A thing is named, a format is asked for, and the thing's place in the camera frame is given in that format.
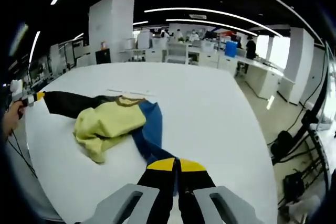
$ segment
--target ceiling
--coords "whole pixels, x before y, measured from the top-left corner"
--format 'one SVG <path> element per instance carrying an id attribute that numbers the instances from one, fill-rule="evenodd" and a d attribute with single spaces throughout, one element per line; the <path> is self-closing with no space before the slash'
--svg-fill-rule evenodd
<path id="1" fill-rule="evenodd" d="M 41 34 L 36 44 L 34 57 L 39 57 L 51 45 L 70 40 L 88 30 L 89 7 L 100 0 L 59 0 L 56 5 L 50 6 L 52 0 L 8 0 L 8 9 L 14 15 L 8 18 L 8 43 L 13 39 L 13 31 L 18 21 L 29 25 L 16 56 L 21 57 L 30 53 L 36 34 Z M 323 38 L 330 41 L 333 38 L 332 30 L 326 25 L 324 19 L 331 18 L 335 22 L 336 7 L 332 7 L 326 0 L 282 0 L 292 6 Z M 213 13 L 200 13 L 189 11 L 163 11 L 144 13 L 146 9 L 163 7 L 196 7 L 219 10 L 243 16 L 263 25 L 289 24 L 291 26 L 305 27 L 304 23 L 290 10 L 275 0 L 135 0 L 134 22 L 148 20 L 152 25 L 165 24 L 167 18 L 190 18 L 189 14 L 203 14 L 208 21 L 218 22 L 250 29 L 256 25 L 249 22 Z M 288 31 L 278 32 L 288 36 Z"/>

